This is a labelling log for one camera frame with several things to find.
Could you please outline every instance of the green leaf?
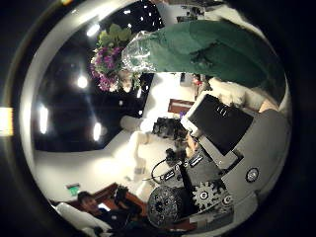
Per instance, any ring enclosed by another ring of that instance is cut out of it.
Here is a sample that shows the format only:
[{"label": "green leaf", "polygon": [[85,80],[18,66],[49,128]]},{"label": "green leaf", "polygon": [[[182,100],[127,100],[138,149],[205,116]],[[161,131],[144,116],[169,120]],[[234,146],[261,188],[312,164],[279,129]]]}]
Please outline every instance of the green leaf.
[{"label": "green leaf", "polygon": [[124,28],[119,34],[118,34],[118,38],[122,41],[126,41],[129,40],[131,36],[131,30],[130,28]]},{"label": "green leaf", "polygon": [[111,24],[110,26],[110,35],[112,38],[116,38],[119,36],[119,33],[121,32],[121,27],[117,24]]},{"label": "green leaf", "polygon": [[110,42],[113,42],[114,39],[107,34],[107,32],[101,32],[99,35],[99,44],[102,46],[107,45]]}]

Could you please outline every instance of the plastic wrap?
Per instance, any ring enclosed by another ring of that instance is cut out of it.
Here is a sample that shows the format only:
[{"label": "plastic wrap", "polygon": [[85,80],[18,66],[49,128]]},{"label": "plastic wrap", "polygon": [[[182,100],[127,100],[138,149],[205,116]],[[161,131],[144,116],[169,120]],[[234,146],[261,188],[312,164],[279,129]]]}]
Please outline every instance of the plastic wrap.
[{"label": "plastic wrap", "polygon": [[150,50],[144,44],[154,33],[139,32],[121,53],[123,68],[131,72],[156,72],[150,61]]}]

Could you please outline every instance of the black background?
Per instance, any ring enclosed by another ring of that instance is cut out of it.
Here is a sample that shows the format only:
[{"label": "black background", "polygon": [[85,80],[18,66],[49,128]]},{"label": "black background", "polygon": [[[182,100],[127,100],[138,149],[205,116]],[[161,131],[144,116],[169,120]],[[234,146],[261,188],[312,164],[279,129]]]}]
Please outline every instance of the black background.
[{"label": "black background", "polygon": [[[54,1],[19,0],[1,3],[0,106],[15,109],[15,136],[0,139],[1,236],[80,236],[49,208],[27,167],[19,138],[19,96],[33,42],[10,72],[15,52],[34,22]],[[68,12],[74,1],[63,11]],[[293,134],[289,157],[276,187],[264,205],[232,236],[315,236],[315,17],[312,1],[234,0],[233,5],[266,34],[284,65],[293,101]],[[64,14],[59,11],[55,20]],[[38,29],[37,39],[46,30]]]}]

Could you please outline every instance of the flower bouquet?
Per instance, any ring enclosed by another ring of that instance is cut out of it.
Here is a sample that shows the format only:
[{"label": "flower bouquet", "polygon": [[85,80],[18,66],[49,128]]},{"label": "flower bouquet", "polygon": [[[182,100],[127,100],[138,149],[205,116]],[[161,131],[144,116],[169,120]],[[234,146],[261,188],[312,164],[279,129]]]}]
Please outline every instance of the flower bouquet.
[{"label": "flower bouquet", "polygon": [[130,28],[122,29],[117,24],[111,24],[109,33],[102,31],[99,34],[90,70],[93,78],[99,80],[98,86],[102,91],[115,92],[126,84],[133,89],[140,87],[139,73],[128,73],[128,77],[119,76],[124,71],[121,52],[133,37]]}]

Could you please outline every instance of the purple flower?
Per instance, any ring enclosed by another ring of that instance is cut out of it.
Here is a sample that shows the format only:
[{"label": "purple flower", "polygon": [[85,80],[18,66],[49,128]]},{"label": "purple flower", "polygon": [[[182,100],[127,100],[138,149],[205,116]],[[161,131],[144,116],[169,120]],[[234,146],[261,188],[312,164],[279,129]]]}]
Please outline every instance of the purple flower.
[{"label": "purple flower", "polygon": [[99,49],[98,54],[102,56],[108,49],[106,47],[102,47]]},{"label": "purple flower", "polygon": [[116,91],[119,88],[118,79],[102,75],[98,86],[102,91]]},{"label": "purple flower", "polygon": [[112,52],[112,55],[117,55],[121,52],[122,48],[121,47],[115,47],[115,49]]},{"label": "purple flower", "polygon": [[100,77],[99,73],[96,71],[96,68],[93,64],[90,64],[90,71],[92,73],[93,78]]},{"label": "purple flower", "polygon": [[98,55],[96,58],[96,65],[100,65],[102,62],[102,56]]},{"label": "purple flower", "polygon": [[111,56],[105,56],[104,61],[109,69],[113,69],[115,67],[114,60]]}]

